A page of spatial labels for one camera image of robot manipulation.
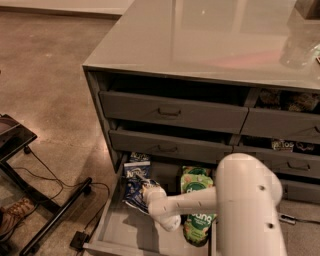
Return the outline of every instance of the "blue snack bag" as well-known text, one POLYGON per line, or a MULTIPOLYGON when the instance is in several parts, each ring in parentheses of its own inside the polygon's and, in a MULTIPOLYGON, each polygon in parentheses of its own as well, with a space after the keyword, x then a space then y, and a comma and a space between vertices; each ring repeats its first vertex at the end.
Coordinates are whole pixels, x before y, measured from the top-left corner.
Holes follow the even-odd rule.
POLYGON ((141 178, 146 179, 149 176, 149 161, 124 164, 124 177, 127 179, 127 183, 123 202, 146 214, 148 214, 148 208, 143 201, 141 178))

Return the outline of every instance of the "green snack bag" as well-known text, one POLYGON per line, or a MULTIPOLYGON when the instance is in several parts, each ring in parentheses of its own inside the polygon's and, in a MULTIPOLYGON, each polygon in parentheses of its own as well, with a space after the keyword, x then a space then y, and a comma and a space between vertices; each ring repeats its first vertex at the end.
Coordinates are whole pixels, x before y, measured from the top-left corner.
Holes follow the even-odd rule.
MULTIPOLYGON (((213 180, 204 175, 184 174, 181 177, 182 193, 191 193, 212 186, 213 180)), ((208 232, 215 217, 215 214, 189 214, 183 224, 183 235, 186 240, 194 246, 204 246, 208 241, 208 232)))
POLYGON ((211 169, 203 168, 203 167, 196 167, 196 166, 182 166, 182 173, 183 174, 199 174, 209 176, 211 169))

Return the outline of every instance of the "open drawer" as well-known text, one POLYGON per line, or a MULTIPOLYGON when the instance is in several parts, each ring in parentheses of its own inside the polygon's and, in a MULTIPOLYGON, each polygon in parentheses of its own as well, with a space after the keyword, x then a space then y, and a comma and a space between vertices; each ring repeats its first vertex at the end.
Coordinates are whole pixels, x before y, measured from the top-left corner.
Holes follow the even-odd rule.
POLYGON ((320 115, 250 108, 241 134, 320 144, 320 115))
POLYGON ((232 147, 225 141, 230 135, 167 126, 131 123, 110 130, 112 148, 150 155, 216 164, 232 147))
MULTIPOLYGON (((84 248, 91 255, 134 256, 215 256, 216 225, 212 225, 210 240, 203 247, 186 242, 182 226, 174 232, 166 232, 150 216, 122 202, 125 181, 121 179, 122 159, 118 171, 118 183, 105 206, 99 226, 90 243, 84 248)), ((151 161, 151 178, 164 187, 176 189, 176 177, 180 165, 151 161)))

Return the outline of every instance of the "black metal stand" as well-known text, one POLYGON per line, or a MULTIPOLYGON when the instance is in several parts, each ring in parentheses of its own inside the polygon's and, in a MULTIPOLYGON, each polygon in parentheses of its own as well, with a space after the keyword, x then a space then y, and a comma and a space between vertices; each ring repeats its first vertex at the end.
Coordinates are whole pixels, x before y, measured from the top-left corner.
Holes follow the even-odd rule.
POLYGON ((14 137, 10 139, 10 141, 6 142, 6 144, 4 144, 2 147, 0 147, 0 171, 3 171, 3 173, 5 173, 15 184, 17 184, 19 188, 24 191, 31 199, 33 199, 35 202, 40 202, 42 206, 53 213, 52 218, 41 228, 41 230, 20 252, 20 255, 28 255, 29 253, 35 253, 39 249, 40 240, 48 233, 53 225, 56 224, 56 222, 62 217, 62 215, 68 210, 68 208, 81 195, 81 193, 90 193, 90 184, 92 182, 92 179, 90 177, 87 178, 85 182, 71 195, 68 201, 61 207, 51 201, 47 196, 43 195, 37 189, 25 182, 20 177, 20 175, 17 174, 15 170, 7 163, 8 159, 10 159, 22 149, 26 154, 30 153, 31 151, 28 144, 35 140, 37 136, 26 127, 12 119, 10 116, 3 115, 1 117, 6 118, 6 120, 14 121, 15 125, 9 130, 9 132, 14 134, 14 137))
POLYGON ((81 195, 82 192, 88 193, 90 191, 91 178, 87 178, 83 185, 79 187, 69 200, 60 207, 60 209, 51 217, 51 219, 41 228, 41 230, 33 237, 33 239, 23 248, 20 256, 28 255, 30 252, 35 253, 39 249, 39 241, 46 235, 50 228, 62 217, 74 201, 81 195))

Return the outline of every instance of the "drawer front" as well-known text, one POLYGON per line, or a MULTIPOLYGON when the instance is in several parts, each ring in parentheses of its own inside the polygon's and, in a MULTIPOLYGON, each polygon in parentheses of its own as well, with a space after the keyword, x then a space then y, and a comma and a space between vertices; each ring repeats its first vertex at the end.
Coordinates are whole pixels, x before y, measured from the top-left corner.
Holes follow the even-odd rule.
POLYGON ((126 130, 109 131, 112 147, 150 155, 216 164, 232 147, 220 143, 183 139, 126 130))
POLYGON ((239 133, 247 108, 121 92, 100 92, 107 118, 239 133))
POLYGON ((256 147, 235 147, 234 152, 252 153, 276 173, 320 178, 320 157, 292 152, 279 152, 256 147))
POLYGON ((320 144, 320 116, 251 108, 241 133, 320 144))

